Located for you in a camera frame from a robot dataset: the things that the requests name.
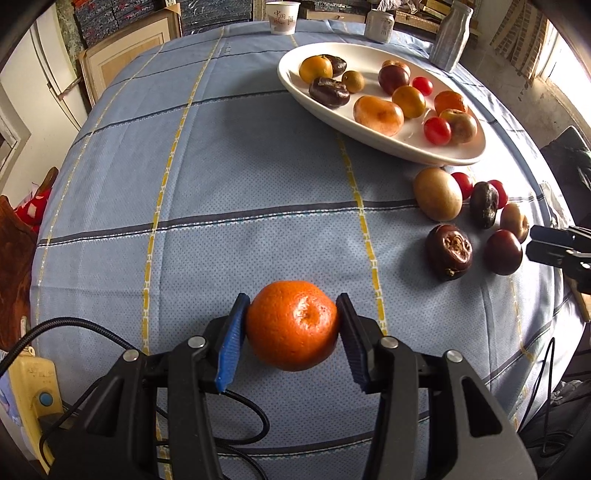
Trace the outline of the dark red plum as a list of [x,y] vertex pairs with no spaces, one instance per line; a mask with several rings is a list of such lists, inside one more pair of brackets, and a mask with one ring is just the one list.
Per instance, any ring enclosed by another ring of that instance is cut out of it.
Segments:
[[484,263],[489,271],[508,276],[518,270],[522,260],[522,246],[511,231],[499,229],[487,240]]
[[380,70],[378,81],[384,92],[392,96],[398,88],[410,83],[410,74],[399,65],[387,65]]

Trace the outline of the small tan mottled fruit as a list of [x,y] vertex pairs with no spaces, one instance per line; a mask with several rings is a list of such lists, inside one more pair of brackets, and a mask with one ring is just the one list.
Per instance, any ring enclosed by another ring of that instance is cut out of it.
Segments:
[[500,228],[513,233],[517,240],[523,244],[528,237],[530,224],[518,204],[508,203],[501,213]]

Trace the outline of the bright orange mandarin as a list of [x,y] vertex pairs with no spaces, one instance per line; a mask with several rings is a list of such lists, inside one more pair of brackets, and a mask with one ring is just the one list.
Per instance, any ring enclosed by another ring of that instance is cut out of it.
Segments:
[[253,353],[274,368],[311,369],[332,355],[339,336],[335,302],[307,281],[266,285],[246,313],[245,332]]

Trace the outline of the tan round pear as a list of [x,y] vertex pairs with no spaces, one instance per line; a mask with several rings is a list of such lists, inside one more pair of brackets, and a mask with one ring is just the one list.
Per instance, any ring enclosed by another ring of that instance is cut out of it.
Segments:
[[448,222],[461,212],[463,195],[454,177],[441,168],[420,171],[413,190],[420,209],[432,220]]

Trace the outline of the yellow orange with green stem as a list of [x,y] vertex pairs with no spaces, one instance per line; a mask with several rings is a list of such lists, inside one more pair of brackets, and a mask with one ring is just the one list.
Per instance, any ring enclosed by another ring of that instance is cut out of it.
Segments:
[[308,85],[318,78],[332,78],[332,62],[325,55],[308,57],[301,62],[298,75]]

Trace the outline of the dark brown chestnut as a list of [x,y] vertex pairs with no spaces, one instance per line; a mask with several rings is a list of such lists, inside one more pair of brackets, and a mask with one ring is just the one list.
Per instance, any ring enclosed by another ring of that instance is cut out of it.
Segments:
[[427,262],[441,281],[456,280],[465,275],[473,263],[473,246],[457,226],[435,226],[425,242]]

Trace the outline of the dark chestnut on table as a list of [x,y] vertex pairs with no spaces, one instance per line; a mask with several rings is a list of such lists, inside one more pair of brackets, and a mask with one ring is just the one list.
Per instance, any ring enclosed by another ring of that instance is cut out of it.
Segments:
[[491,228],[496,220],[499,192],[490,182],[475,184],[470,197],[470,216],[476,227]]

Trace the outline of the black chair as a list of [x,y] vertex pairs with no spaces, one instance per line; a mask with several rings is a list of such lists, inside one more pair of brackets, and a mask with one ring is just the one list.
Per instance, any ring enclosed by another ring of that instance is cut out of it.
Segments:
[[590,148],[574,126],[541,149],[575,224],[590,228]]

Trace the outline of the blue checked tablecloth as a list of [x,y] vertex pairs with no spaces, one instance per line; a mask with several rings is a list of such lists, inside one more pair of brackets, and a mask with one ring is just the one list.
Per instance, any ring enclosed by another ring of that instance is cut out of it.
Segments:
[[[417,207],[422,165],[335,132],[277,78],[284,53],[319,42],[370,45],[363,28],[304,21],[292,36],[263,22],[171,41],[140,55],[104,92],[49,197],[31,286],[31,324],[71,316],[104,325],[146,353],[171,350],[276,280],[305,280],[386,322],[413,350],[459,350],[513,425],[522,422],[549,341],[552,388],[584,326],[562,273],[524,258],[510,277],[477,254],[439,282],[424,258],[433,228]],[[484,120],[484,158],[533,224],[567,209],[545,159],[510,110],[466,69],[437,72],[426,42],[394,34],[389,53],[460,90]],[[270,479],[361,479],[377,396],[353,382],[339,342],[297,373],[245,344],[231,390],[270,418],[252,445]]]

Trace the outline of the orange mandarin on plate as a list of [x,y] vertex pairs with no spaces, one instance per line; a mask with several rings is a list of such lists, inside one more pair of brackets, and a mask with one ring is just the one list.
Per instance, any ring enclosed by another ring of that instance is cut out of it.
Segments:
[[455,91],[445,90],[440,92],[434,99],[434,107],[438,115],[448,109],[468,112],[468,106],[464,97]]

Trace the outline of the yellow orange round fruit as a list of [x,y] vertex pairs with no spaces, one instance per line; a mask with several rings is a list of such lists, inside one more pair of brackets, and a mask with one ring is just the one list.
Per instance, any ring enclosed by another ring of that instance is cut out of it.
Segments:
[[401,86],[394,91],[392,101],[402,109],[407,119],[419,118],[426,111],[424,95],[411,85]]

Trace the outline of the small red cherry tomato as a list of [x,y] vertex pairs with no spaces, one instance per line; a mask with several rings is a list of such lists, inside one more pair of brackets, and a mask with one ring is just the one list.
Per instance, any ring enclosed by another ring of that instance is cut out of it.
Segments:
[[425,97],[432,95],[434,91],[433,82],[424,76],[417,76],[412,80],[412,86],[419,90]]

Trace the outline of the large white oval plate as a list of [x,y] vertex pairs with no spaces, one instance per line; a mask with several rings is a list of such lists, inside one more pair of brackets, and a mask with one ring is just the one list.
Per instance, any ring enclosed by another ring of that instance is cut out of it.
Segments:
[[284,54],[277,75],[322,122],[401,159],[470,165],[485,150],[466,96],[390,52],[353,43],[308,44]]

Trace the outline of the dark water chestnut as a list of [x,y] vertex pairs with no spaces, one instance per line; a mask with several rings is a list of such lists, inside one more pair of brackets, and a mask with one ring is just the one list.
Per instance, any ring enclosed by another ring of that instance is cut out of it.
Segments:
[[337,78],[346,72],[346,67],[348,64],[344,59],[329,54],[324,54],[324,57],[332,64],[332,78]]
[[318,77],[312,81],[308,88],[308,94],[315,101],[330,109],[345,106],[351,97],[344,83],[326,77]]

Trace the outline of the white ceramic jar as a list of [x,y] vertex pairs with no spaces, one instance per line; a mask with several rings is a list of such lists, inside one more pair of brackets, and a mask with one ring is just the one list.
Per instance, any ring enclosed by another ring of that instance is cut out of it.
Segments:
[[370,41],[380,44],[389,43],[393,30],[393,14],[376,9],[370,10],[367,14],[363,35]]

